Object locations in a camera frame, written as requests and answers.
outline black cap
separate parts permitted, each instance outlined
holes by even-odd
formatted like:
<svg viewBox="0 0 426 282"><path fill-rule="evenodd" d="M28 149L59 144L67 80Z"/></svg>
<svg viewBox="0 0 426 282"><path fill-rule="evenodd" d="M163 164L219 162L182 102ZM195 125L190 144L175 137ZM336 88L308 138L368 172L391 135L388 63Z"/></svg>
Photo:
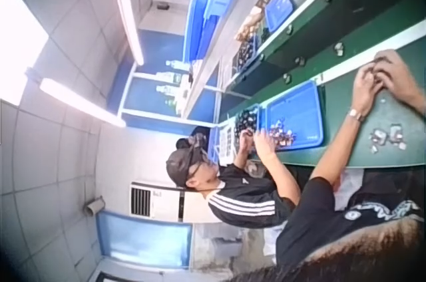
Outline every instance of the black cap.
<svg viewBox="0 0 426 282"><path fill-rule="evenodd" d="M189 177L189 167L202 161L200 148L181 148L173 151L166 162L168 176L181 188L186 188Z"/></svg>

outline hand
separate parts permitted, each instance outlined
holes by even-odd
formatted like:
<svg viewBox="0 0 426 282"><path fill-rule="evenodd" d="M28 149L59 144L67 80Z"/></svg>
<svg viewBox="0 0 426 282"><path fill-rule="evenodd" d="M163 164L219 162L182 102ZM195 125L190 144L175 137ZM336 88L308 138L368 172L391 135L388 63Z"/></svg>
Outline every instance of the hand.
<svg viewBox="0 0 426 282"><path fill-rule="evenodd" d="M373 72L396 99L409 105L413 105L419 98L423 99L422 92L407 64L396 51L390 49L379 51L375 59L379 61L374 66Z"/></svg>
<svg viewBox="0 0 426 282"><path fill-rule="evenodd" d="M240 152L248 154L253 148L253 134L245 129L240 134Z"/></svg>
<svg viewBox="0 0 426 282"><path fill-rule="evenodd" d="M375 95L383 87L382 82L374 82L373 67L374 63L362 66L353 82L352 109L358 111L363 117L368 115Z"/></svg>
<svg viewBox="0 0 426 282"><path fill-rule="evenodd" d="M264 129L262 131L256 131L254 135L254 144L256 151L262 162L269 159L270 157L276 156L275 153L275 140L266 133Z"/></svg>

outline window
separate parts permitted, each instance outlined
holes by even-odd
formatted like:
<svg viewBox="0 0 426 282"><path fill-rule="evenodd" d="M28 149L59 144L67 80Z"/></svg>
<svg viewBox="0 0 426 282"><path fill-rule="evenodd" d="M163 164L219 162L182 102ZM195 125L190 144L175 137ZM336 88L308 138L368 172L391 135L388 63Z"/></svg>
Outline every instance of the window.
<svg viewBox="0 0 426 282"><path fill-rule="evenodd" d="M19 106L34 66L49 38L23 0L0 0L0 99Z"/></svg>
<svg viewBox="0 0 426 282"><path fill-rule="evenodd" d="M127 263L163 269L188 269L192 226L126 217L103 211L98 215L103 255Z"/></svg>

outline man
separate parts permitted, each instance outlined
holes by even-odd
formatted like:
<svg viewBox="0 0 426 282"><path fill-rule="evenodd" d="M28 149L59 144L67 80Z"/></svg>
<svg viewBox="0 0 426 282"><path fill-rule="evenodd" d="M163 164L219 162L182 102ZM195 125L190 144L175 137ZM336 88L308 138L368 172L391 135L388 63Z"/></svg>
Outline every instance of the man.
<svg viewBox="0 0 426 282"><path fill-rule="evenodd" d="M273 181L250 177L244 171L253 141ZM205 151L194 145L173 152L166 167L178 187L200 192L214 215L224 223L252 229L273 227L286 221L300 198L296 181L274 148L265 132L257 132L253 137L246 130L241 133L234 163L220 174L219 167L209 161Z"/></svg>
<svg viewBox="0 0 426 282"><path fill-rule="evenodd" d="M349 160L362 118L382 86L425 114L425 95L407 65L395 51L378 53L375 63L358 71L351 110L277 240L278 265L231 281L389 282L407 281L412 270L424 273L424 181L407 178L406 190L401 191L388 186L388 177L378 176L355 194L355 203L334 211L333 185ZM417 278L424 281L424 276Z"/></svg>

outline ceiling light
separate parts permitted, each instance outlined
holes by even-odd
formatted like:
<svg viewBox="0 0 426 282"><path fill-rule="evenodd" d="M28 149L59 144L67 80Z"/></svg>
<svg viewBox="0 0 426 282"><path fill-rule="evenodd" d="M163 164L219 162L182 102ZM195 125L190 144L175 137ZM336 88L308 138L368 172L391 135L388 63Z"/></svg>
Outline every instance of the ceiling light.
<svg viewBox="0 0 426 282"><path fill-rule="evenodd" d="M40 89L47 94L50 94L57 100L60 100L69 106L90 114L91 116L109 122L110 124L118 127L124 128L126 126L126 122L123 119L120 119L105 109L102 109L101 107L91 103L82 96L73 92L71 89L68 89L67 87L57 83L52 79L44 78L41 81Z"/></svg>
<svg viewBox="0 0 426 282"><path fill-rule="evenodd" d="M133 57L139 66L144 64L144 57L142 55L142 49L140 47L138 31L136 29L136 23L134 21L133 8L131 0L119 0L121 3L121 16L126 29L128 43L132 50Z"/></svg>

